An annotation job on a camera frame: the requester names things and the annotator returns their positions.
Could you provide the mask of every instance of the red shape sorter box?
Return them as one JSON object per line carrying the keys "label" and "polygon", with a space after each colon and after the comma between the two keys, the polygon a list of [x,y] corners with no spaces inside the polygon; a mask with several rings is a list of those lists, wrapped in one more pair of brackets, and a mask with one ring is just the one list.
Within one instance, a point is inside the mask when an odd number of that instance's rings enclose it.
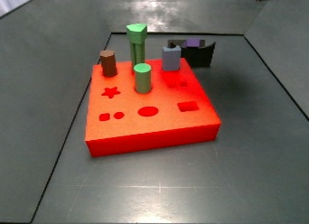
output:
{"label": "red shape sorter box", "polygon": [[161,60],[146,63],[152,71],[147,94],[134,89],[130,61],[118,63],[112,78],[103,76],[102,65],[92,68],[84,139],[94,157],[217,138],[221,121],[186,60],[177,71],[163,71]]}

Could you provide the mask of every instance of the small square hole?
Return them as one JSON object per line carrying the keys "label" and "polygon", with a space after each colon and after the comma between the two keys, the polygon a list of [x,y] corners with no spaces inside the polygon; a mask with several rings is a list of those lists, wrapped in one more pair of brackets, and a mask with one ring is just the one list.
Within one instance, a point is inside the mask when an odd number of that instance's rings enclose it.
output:
{"label": "small square hole", "polygon": [[111,118],[110,114],[108,113],[103,113],[100,116],[99,116],[99,120],[100,121],[106,121]]}
{"label": "small square hole", "polygon": [[187,87],[187,86],[189,86],[187,81],[185,81],[185,80],[183,80],[183,81],[181,81],[181,82],[179,82],[179,86],[181,86],[181,87]]}
{"label": "small square hole", "polygon": [[178,106],[181,112],[195,111],[199,109],[195,101],[178,103]]}

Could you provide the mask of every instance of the star-shaped hole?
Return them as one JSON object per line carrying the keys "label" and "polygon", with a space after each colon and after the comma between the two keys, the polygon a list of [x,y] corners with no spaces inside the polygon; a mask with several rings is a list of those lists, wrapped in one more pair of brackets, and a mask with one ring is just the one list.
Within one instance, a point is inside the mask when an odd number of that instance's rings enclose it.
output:
{"label": "star-shaped hole", "polygon": [[118,87],[114,88],[104,88],[106,92],[102,94],[102,96],[108,96],[108,98],[112,98],[115,95],[120,94],[118,91]]}

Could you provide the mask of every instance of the toy block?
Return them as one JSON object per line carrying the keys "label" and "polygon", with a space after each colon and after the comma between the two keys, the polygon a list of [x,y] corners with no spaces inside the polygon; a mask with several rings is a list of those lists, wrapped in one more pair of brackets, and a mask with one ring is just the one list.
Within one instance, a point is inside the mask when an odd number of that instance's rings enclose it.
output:
{"label": "toy block", "polygon": [[127,25],[127,36],[130,39],[131,66],[144,63],[144,39],[147,37],[147,25],[136,23]]}
{"label": "toy block", "polygon": [[186,48],[187,44],[186,44],[186,40],[169,40],[167,41],[167,48],[174,48],[179,46],[181,48]]}
{"label": "toy block", "polygon": [[130,43],[143,44],[147,37],[147,24],[136,23],[127,25],[127,36]]}
{"label": "toy block", "polygon": [[[147,94],[134,89],[130,61],[118,63],[114,78],[102,75],[100,65],[92,68],[84,136],[92,157],[217,138],[221,121],[187,61],[181,59],[177,71],[163,71],[161,60],[146,63],[152,74]],[[102,95],[106,89],[112,98]]]}
{"label": "toy block", "polygon": [[201,39],[190,38],[186,40],[187,47],[199,47],[201,46]]}
{"label": "toy block", "polygon": [[151,91],[151,66],[147,63],[139,63],[134,66],[135,72],[135,90],[144,94]]}
{"label": "toy block", "polygon": [[115,52],[110,50],[100,51],[102,69],[106,77],[118,75]]}
{"label": "toy block", "polygon": [[201,40],[201,46],[198,48],[183,47],[185,40],[169,40],[167,46],[173,47],[177,44],[182,43],[181,47],[181,58],[185,58],[191,67],[210,67],[213,60],[214,50],[217,43],[213,42],[210,45],[205,46],[205,40]]}
{"label": "toy block", "polygon": [[179,56],[181,48],[162,48],[162,69],[163,70],[178,70],[179,69]]}

